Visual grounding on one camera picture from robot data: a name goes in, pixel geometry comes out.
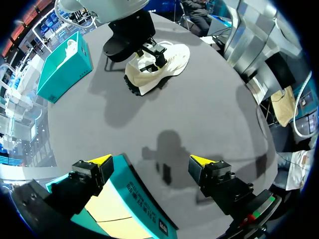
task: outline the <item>teal box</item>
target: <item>teal box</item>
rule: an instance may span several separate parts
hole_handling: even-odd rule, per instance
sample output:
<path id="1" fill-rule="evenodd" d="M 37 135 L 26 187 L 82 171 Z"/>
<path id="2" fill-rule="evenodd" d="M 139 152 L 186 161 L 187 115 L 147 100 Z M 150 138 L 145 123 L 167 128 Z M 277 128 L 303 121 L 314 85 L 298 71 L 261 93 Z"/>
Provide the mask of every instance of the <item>teal box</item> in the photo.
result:
<path id="1" fill-rule="evenodd" d="M 78 43 L 77 53 L 60 65 L 66 57 L 67 41 Z M 55 103 L 81 78 L 92 71 L 89 47 L 79 32 L 74 33 L 59 45 L 45 60 L 40 76 L 37 94 Z"/>

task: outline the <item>person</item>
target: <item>person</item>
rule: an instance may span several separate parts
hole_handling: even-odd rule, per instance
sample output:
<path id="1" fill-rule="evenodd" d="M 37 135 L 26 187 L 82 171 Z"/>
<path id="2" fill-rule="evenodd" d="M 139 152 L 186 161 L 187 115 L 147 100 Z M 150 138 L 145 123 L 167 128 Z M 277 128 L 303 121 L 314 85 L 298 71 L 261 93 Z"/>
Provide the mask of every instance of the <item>person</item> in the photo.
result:
<path id="1" fill-rule="evenodd" d="M 199 37 L 207 36 L 211 19 L 207 16 L 205 0 L 180 0 L 190 20 L 200 29 Z"/>
<path id="2" fill-rule="evenodd" d="M 278 154 L 278 174 L 274 185 L 285 189 L 303 189 L 308 178 L 315 150 L 301 150 L 298 152 L 277 153 Z"/>

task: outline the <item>chair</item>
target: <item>chair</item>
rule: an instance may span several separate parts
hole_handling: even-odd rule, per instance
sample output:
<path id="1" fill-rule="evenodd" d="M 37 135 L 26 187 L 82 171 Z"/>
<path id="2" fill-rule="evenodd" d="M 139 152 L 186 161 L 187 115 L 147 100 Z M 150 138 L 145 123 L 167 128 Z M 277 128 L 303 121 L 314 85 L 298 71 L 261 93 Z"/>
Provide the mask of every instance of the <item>chair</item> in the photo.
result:
<path id="1" fill-rule="evenodd" d="M 191 28 L 194 26 L 194 23 L 189 19 L 189 17 L 186 15 L 186 12 L 185 12 L 185 9 L 184 9 L 184 6 L 181 2 L 179 2 L 179 5 L 183 11 L 183 15 L 181 16 L 179 22 L 178 22 L 178 25 L 181 25 L 181 20 L 184 19 L 184 21 L 186 22 L 186 26 L 187 26 L 187 30 L 191 30 Z"/>

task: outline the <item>black mount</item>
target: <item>black mount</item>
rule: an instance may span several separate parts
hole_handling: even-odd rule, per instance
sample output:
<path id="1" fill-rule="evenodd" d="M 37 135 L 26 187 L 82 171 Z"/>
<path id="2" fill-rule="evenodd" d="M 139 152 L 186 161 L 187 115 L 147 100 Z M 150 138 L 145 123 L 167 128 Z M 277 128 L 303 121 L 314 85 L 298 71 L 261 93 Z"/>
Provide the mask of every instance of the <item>black mount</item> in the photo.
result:
<path id="1" fill-rule="evenodd" d="M 153 40 L 155 27 L 148 11 L 139 10 L 123 19 L 109 24 L 113 36 L 104 47 L 103 52 L 114 62 L 128 59 L 134 52 L 143 55 L 142 50 L 156 58 L 156 65 L 162 68 L 167 61 L 164 58 L 166 48 L 158 46 Z"/>
<path id="2" fill-rule="evenodd" d="M 223 213 L 234 219 L 220 238 L 254 238 L 265 230 L 264 223 L 281 202 L 279 196 L 267 189 L 254 195 L 253 184 L 237 178 L 225 161 L 206 164 L 202 168 L 191 158 L 188 171 L 204 196 L 212 197 Z"/>

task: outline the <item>gray tabletop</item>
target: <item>gray tabletop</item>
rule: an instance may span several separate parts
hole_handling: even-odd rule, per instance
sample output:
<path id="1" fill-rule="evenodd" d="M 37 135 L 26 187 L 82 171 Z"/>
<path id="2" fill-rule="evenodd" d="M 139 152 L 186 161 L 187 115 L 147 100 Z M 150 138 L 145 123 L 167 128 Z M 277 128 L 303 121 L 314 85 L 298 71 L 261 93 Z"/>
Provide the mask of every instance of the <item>gray tabletop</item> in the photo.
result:
<path id="1" fill-rule="evenodd" d="M 125 153 L 179 238 L 215 238 L 232 219 L 205 199 L 188 174 L 190 154 L 223 159 L 255 194 L 277 174 L 270 130 L 252 94 L 209 45 L 152 14 L 155 40 L 183 43 L 189 63 L 161 88 L 137 97 L 124 81 L 127 61 L 107 64 L 108 25 L 85 35 L 94 70 L 49 106 L 50 142 L 57 165 Z"/>

